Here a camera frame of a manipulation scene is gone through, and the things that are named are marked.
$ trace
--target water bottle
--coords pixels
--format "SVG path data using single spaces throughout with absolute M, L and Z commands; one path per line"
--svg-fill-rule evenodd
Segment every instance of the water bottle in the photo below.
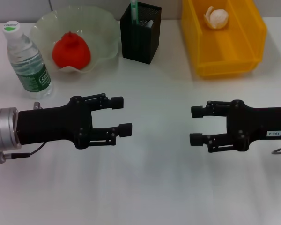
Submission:
M 39 49 L 24 35 L 17 21 L 5 23 L 3 33 L 7 39 L 9 62 L 24 89 L 32 98 L 49 96 L 53 85 Z

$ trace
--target red object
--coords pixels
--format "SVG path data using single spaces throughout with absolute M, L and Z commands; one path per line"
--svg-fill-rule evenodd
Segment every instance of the red object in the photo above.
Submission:
M 64 34 L 52 51 L 52 57 L 59 67 L 82 69 L 90 62 L 90 50 L 86 42 L 77 34 Z

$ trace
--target white table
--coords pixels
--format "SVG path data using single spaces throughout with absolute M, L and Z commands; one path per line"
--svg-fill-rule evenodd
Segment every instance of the white table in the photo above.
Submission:
M 265 18 L 264 61 L 240 78 L 203 81 L 191 74 L 179 21 L 162 21 L 151 65 L 119 57 L 89 75 L 51 74 L 54 94 L 123 96 L 121 110 L 93 113 L 94 127 L 133 124 L 114 147 L 76 150 L 50 142 L 28 159 L 0 165 L 0 225 L 281 225 L 281 141 L 255 142 L 246 153 L 209 154 L 189 133 L 226 131 L 224 118 L 192 119 L 191 106 L 241 99 L 281 106 L 281 18 Z M 25 33 L 33 24 L 22 24 Z M 0 108 L 31 109 L 6 54 L 0 24 Z M 39 144 L 23 146 L 23 152 Z

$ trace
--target yellow plastic bin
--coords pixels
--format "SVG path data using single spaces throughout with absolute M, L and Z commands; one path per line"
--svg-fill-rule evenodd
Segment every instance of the yellow plastic bin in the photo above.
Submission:
M 225 28 L 207 27 L 210 6 L 229 13 Z M 252 0 L 183 0 L 181 23 L 192 66 L 203 77 L 249 72 L 262 61 L 266 25 Z

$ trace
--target green pen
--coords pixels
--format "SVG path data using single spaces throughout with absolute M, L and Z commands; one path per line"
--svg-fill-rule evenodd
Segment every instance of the green pen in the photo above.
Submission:
M 130 0 L 132 24 L 139 24 L 137 0 Z

